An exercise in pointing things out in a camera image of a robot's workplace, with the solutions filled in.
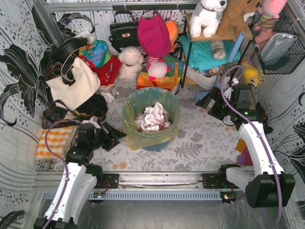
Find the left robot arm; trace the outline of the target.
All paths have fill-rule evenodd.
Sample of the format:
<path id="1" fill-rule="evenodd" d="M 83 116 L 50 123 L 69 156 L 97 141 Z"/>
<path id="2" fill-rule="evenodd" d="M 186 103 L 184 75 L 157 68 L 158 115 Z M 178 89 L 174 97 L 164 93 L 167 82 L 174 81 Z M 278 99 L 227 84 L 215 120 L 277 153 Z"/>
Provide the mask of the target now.
<path id="1" fill-rule="evenodd" d="M 42 218 L 37 218 L 35 229 L 75 229 L 81 210 L 89 197 L 100 203 L 108 189 L 119 184 L 118 174 L 105 174 L 99 165 L 91 163 L 94 151 L 110 151 L 126 137 L 107 122 L 87 121 L 79 125 L 75 146 L 64 159 L 64 172 L 55 197 Z"/>

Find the rainbow striped bag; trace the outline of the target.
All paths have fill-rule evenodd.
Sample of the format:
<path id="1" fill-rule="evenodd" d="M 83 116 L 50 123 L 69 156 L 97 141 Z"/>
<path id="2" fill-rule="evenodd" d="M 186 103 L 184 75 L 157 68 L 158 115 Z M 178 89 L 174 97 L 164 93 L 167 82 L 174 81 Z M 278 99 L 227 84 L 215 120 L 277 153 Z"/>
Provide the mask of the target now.
<path id="1" fill-rule="evenodd" d="M 162 59 L 164 59 L 167 65 L 171 67 L 171 70 L 162 78 L 162 80 L 158 79 L 151 81 L 147 70 L 144 69 L 138 76 L 136 89 L 144 87 L 159 87 L 171 91 L 179 83 L 185 63 L 170 55 L 166 55 Z"/>

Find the cream canvas tote bag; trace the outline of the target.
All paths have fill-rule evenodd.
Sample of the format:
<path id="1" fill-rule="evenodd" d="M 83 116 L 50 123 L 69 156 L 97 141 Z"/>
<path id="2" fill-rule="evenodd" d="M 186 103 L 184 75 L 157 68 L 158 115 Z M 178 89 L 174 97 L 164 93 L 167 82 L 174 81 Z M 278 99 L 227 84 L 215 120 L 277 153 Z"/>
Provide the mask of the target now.
<path id="1" fill-rule="evenodd" d="M 97 92 L 101 83 L 97 74 L 79 57 L 74 59 L 71 72 L 72 83 L 65 84 L 62 76 L 52 77 L 46 83 L 54 101 L 61 100 L 70 110 L 75 110 Z"/>

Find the magenta fuzzy bag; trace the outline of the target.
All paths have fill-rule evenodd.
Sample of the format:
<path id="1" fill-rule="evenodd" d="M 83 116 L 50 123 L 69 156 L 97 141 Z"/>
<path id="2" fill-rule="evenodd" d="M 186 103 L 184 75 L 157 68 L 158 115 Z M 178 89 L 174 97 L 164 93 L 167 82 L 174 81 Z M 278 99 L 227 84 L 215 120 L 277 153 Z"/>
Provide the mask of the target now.
<path id="1" fill-rule="evenodd" d="M 162 58 L 171 51 L 169 32 L 159 13 L 151 19 L 140 18 L 137 36 L 142 49 L 152 57 Z"/>

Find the yellow plush duck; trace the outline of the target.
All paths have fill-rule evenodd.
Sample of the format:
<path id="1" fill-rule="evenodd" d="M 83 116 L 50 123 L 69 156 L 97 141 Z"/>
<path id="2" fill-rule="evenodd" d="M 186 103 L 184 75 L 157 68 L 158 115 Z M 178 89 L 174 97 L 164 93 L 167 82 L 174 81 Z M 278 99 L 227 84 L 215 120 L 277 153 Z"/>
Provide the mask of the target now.
<path id="1" fill-rule="evenodd" d="M 242 83 L 243 84 L 252 84 L 253 86 L 257 86 L 259 83 L 259 72 L 252 65 L 252 61 L 243 59 L 241 64 L 245 68 L 243 76 L 242 76 Z"/>

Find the orange checkered cloth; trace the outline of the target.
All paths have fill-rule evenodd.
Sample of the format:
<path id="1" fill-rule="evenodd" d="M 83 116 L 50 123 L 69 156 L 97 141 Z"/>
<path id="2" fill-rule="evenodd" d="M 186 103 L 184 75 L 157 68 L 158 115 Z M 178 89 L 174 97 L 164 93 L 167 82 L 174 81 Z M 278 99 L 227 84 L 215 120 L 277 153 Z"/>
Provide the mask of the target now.
<path id="1" fill-rule="evenodd" d="M 68 126 L 63 128 L 51 129 L 47 135 L 47 143 L 51 151 L 61 157 L 64 157 L 70 148 L 74 136 L 77 131 L 77 126 Z M 36 158 L 39 160 L 56 159 L 49 152 L 45 144 L 45 134 L 47 130 L 42 130 L 41 136 L 36 149 Z"/>

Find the brown patterned handbag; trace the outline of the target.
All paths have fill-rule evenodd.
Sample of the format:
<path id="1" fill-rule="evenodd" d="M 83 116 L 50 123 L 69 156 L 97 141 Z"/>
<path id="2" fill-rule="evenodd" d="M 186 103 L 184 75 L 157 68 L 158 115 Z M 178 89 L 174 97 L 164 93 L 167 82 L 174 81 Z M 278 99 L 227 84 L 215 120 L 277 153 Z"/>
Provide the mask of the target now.
<path id="1" fill-rule="evenodd" d="M 55 102 L 51 103 L 49 109 L 43 112 L 41 126 L 43 129 L 48 129 L 55 122 L 62 119 L 67 119 L 67 121 L 56 124 L 53 128 L 68 127 L 79 124 L 77 122 L 70 121 L 70 119 L 82 122 L 89 121 L 93 116 L 97 117 L 98 121 L 104 121 L 107 111 L 108 107 L 104 98 L 90 98 L 75 110 L 68 109 L 63 101 L 56 100 Z"/>

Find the purple orange sock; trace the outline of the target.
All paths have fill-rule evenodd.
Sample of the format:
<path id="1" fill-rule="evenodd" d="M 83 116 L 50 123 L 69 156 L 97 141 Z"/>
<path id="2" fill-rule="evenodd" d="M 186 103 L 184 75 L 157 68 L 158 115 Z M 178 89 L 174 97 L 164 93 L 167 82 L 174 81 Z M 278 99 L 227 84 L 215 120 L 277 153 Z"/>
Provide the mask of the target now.
<path id="1" fill-rule="evenodd" d="M 253 162 L 244 140 L 239 139 L 235 149 L 240 153 L 237 156 L 237 163 L 242 166 L 252 166 Z"/>

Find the red cloth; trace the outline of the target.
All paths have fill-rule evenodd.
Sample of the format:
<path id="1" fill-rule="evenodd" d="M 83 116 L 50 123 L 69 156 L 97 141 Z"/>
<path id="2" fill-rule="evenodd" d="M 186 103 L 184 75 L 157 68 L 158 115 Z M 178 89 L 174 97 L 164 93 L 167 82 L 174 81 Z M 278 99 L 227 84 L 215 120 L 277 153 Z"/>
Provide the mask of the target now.
<path id="1" fill-rule="evenodd" d="M 118 56 L 112 56 L 110 60 L 102 67 L 93 67 L 92 62 L 87 59 L 84 60 L 90 66 L 92 71 L 97 74 L 101 86 L 113 85 L 122 65 L 122 62 L 120 62 Z"/>

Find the pink plush pig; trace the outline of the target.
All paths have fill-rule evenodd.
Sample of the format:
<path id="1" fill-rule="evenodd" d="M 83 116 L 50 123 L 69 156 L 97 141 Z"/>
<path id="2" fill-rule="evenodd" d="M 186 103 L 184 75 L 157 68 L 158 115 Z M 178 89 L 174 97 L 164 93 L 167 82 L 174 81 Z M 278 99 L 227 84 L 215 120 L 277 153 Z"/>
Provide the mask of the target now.
<path id="1" fill-rule="evenodd" d="M 146 58 L 147 73 L 151 81 L 162 80 L 162 78 L 171 70 L 164 59 L 152 57 L 150 55 Z"/>

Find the silver foil pouch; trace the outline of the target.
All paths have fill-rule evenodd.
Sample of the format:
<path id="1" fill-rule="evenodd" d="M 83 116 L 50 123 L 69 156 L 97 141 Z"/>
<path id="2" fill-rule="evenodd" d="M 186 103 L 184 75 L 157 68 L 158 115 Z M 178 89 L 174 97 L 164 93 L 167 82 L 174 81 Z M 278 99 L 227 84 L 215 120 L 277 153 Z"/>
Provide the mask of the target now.
<path id="1" fill-rule="evenodd" d="M 275 34 L 269 39 L 261 51 L 261 58 L 263 62 L 284 56 L 296 40 L 297 36 L 289 33 Z"/>

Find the brown plush bear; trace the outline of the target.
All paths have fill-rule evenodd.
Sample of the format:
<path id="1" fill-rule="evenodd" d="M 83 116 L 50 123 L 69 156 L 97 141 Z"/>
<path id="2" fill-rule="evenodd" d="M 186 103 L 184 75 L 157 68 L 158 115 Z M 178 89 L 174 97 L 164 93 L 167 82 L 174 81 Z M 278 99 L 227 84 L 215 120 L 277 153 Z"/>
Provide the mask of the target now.
<path id="1" fill-rule="evenodd" d="M 224 9 L 216 34 L 225 36 L 230 28 L 236 36 L 248 29 L 248 19 L 255 15 L 261 0 L 230 0 Z"/>

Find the white plush dog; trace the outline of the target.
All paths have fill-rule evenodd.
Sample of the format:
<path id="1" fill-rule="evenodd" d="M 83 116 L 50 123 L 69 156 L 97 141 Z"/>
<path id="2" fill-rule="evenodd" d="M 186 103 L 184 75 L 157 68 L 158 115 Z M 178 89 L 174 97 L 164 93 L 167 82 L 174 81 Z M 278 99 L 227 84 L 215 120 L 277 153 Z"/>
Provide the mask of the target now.
<path id="1" fill-rule="evenodd" d="M 215 35 L 226 6 L 226 0 L 200 0 L 190 19 L 191 36 L 196 38 L 202 34 L 209 38 Z"/>

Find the orange plush toy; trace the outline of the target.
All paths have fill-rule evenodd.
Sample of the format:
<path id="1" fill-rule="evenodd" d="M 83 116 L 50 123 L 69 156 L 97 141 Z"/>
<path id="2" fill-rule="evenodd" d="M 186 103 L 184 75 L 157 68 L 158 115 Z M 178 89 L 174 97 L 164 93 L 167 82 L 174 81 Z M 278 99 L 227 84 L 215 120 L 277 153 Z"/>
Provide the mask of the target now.
<path id="1" fill-rule="evenodd" d="M 177 46 L 175 43 L 176 39 L 178 38 L 178 26 L 175 21 L 166 21 L 166 27 L 169 32 L 170 41 L 171 41 L 171 52 L 173 52 Z"/>

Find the pink plush toy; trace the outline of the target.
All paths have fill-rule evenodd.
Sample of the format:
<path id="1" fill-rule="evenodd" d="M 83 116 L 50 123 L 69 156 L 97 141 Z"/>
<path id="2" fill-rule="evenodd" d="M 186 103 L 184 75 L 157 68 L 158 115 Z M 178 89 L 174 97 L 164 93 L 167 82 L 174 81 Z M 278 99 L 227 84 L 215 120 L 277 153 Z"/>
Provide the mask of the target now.
<path id="1" fill-rule="evenodd" d="M 263 0 L 261 6 L 257 9 L 261 14 L 259 18 L 260 23 L 272 19 L 279 19 L 279 13 L 286 3 L 287 0 Z"/>

